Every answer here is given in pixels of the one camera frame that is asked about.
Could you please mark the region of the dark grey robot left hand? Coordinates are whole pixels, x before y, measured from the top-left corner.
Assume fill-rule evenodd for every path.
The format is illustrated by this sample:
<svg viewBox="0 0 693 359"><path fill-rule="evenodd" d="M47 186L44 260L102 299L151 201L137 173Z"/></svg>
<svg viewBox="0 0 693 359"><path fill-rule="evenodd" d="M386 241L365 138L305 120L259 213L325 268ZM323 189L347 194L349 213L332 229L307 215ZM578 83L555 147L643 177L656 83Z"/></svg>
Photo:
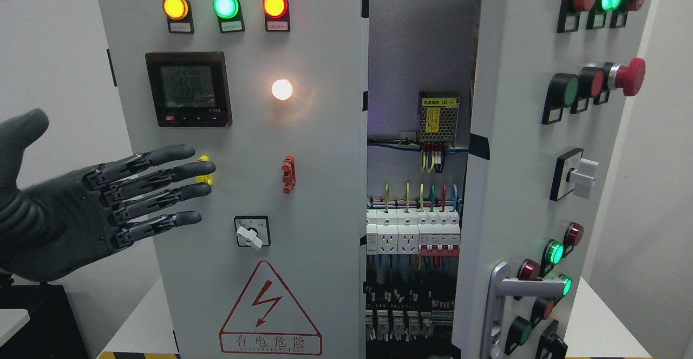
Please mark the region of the dark grey robot left hand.
<svg viewBox="0 0 693 359"><path fill-rule="evenodd" d="M20 190L24 151L49 127L41 109L2 122L2 270L32 282L52 282L85 265L174 227L201 221L183 211L148 219L174 204L210 194L205 182L170 184L215 171L211 161L142 172L188 159L189 145L172 145L77 171Z"/></svg>

